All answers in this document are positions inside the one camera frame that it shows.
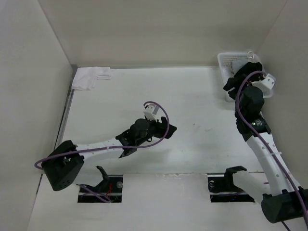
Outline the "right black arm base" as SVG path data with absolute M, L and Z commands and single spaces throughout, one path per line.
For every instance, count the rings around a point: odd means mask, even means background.
M 233 183 L 233 174 L 239 171 L 247 171 L 243 166 L 230 167 L 220 174 L 209 174 L 208 190 L 212 203 L 254 203 L 255 200 L 244 190 L 238 188 Z

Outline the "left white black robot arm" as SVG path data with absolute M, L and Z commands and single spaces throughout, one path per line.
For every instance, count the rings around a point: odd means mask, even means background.
M 158 138 L 169 139 L 177 130 L 166 117 L 159 121 L 140 118 L 129 129 L 107 141 L 92 144 L 73 144 L 71 140 L 62 142 L 48 157 L 43 159 L 41 167 L 54 191 L 61 191 L 71 184 L 86 184 L 89 180 L 80 179 L 86 162 L 98 163 L 105 159 L 127 157 L 144 143 Z

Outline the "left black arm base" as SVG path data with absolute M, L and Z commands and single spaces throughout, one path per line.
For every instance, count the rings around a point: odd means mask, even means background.
M 97 166 L 101 177 L 99 182 L 92 185 L 83 185 L 79 188 L 78 203 L 121 203 L 123 191 L 123 175 L 108 175 L 106 171 Z

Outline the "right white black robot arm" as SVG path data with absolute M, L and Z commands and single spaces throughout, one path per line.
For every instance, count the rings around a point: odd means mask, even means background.
M 241 189 L 260 204 L 270 223 L 285 223 L 303 217 L 308 220 L 308 191 L 289 171 L 278 151 L 261 109 L 264 93 L 271 90 L 275 79 L 263 72 L 260 62 L 245 62 L 233 67 L 223 89 L 235 100 L 238 132 L 257 157 L 268 183 L 255 179 L 243 166 L 226 169 L 223 185 L 228 190 Z

